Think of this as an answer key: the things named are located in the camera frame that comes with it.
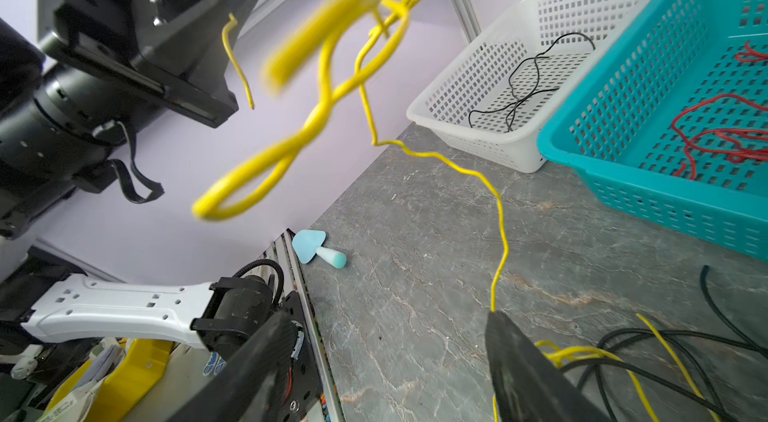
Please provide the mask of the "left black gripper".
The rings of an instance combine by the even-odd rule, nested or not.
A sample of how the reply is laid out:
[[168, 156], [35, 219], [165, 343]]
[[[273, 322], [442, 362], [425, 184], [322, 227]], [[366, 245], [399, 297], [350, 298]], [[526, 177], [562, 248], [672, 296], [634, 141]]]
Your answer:
[[76, 191], [118, 183], [135, 204], [160, 183], [136, 136], [170, 109], [209, 127], [238, 110], [222, 30], [258, 0], [38, 0], [38, 40], [1, 28], [1, 235], [22, 236]]

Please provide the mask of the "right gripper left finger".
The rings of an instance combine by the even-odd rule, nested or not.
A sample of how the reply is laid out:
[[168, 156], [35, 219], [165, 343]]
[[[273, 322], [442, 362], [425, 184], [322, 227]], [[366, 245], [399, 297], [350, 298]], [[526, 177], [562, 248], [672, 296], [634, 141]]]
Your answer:
[[297, 338], [297, 327], [287, 313], [273, 315], [224, 369], [169, 419], [276, 421]]

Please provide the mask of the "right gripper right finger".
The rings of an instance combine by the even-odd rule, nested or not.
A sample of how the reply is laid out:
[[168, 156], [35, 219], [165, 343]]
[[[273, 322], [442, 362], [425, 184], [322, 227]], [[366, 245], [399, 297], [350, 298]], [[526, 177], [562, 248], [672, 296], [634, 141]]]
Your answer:
[[502, 311], [488, 313], [485, 347], [496, 421], [606, 421]]

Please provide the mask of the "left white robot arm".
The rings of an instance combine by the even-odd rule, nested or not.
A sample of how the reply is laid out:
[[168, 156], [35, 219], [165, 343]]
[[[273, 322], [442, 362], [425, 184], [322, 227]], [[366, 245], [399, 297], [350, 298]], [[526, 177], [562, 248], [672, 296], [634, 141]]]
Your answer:
[[238, 108], [232, 38], [259, 0], [37, 0], [38, 40], [1, 28], [1, 350], [128, 337], [235, 351], [254, 323], [215, 318], [227, 285], [147, 286], [21, 273], [17, 242], [76, 192], [118, 185], [136, 205], [162, 185], [138, 135], [173, 112], [216, 128]]

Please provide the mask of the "yellow plastic object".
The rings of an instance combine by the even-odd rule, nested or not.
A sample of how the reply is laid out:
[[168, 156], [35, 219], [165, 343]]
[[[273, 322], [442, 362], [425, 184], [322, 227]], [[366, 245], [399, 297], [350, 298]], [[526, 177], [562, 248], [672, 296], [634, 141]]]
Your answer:
[[54, 393], [42, 421], [120, 421], [163, 377], [169, 341], [108, 337]]

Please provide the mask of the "teal plastic scoop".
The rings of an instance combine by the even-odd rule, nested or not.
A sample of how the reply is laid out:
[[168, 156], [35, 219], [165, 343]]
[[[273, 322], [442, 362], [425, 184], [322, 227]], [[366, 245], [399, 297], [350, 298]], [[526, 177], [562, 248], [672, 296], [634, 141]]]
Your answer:
[[344, 268], [347, 257], [343, 252], [324, 246], [327, 233], [322, 230], [304, 229], [296, 232], [292, 238], [292, 247], [299, 262], [309, 264], [315, 257], [319, 257], [337, 269]]

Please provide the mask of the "left white plastic basket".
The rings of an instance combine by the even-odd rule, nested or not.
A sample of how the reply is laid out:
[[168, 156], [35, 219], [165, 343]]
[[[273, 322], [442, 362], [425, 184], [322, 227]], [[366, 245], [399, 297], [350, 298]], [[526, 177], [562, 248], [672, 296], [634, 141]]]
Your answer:
[[522, 0], [410, 104], [453, 148], [523, 173], [542, 127], [650, 0]]

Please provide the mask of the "teal plastic basket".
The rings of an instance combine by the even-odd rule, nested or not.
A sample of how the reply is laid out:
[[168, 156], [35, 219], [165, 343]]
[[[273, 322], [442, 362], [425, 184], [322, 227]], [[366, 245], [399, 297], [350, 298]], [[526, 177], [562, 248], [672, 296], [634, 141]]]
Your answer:
[[605, 205], [767, 256], [767, 0], [650, 0], [538, 138]]

